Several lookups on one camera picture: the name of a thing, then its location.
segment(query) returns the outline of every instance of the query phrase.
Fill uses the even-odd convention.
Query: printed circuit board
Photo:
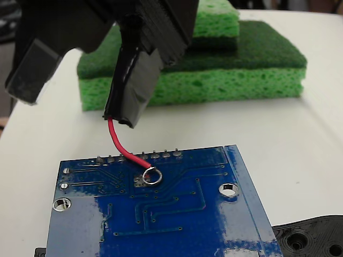
[[[236,146],[62,161],[47,257],[282,256]]]

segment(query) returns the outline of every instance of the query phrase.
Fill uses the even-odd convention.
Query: white table
[[[272,225],[343,215],[343,17],[242,11],[264,20],[307,57],[301,99],[148,108],[121,143],[140,153],[237,144]],[[102,112],[82,112],[66,55],[39,105],[18,103],[0,139],[0,249],[45,247],[60,160],[117,155]]]

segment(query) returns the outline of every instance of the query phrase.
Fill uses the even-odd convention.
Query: red wire
[[[108,128],[109,128],[109,133],[111,134],[112,140],[116,148],[118,149],[119,152],[121,152],[127,159],[130,159],[133,162],[136,162],[140,166],[144,167],[145,169],[148,169],[151,167],[151,164],[144,161],[143,159],[130,154],[128,151],[124,149],[124,147],[120,144],[116,131],[114,130],[114,125],[112,118],[108,118]]]

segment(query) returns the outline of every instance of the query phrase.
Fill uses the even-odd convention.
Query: stacked sponge
[[[227,0],[200,0],[191,49],[237,49],[238,11]]]
[[[208,51],[190,50],[176,66],[163,70],[149,105],[299,97],[307,65],[303,55],[268,24],[238,23],[234,18],[238,17],[236,10],[223,14],[223,8],[217,3],[221,2],[200,0],[192,47],[208,46]],[[220,24],[222,14],[229,17],[228,27],[224,22]],[[211,20],[212,24],[203,23],[202,19]],[[232,33],[236,22],[240,37],[237,51],[232,52],[232,45],[227,49],[224,46],[238,34]],[[83,110],[104,108],[120,38],[118,27],[113,27],[96,52],[82,56],[78,75]]]

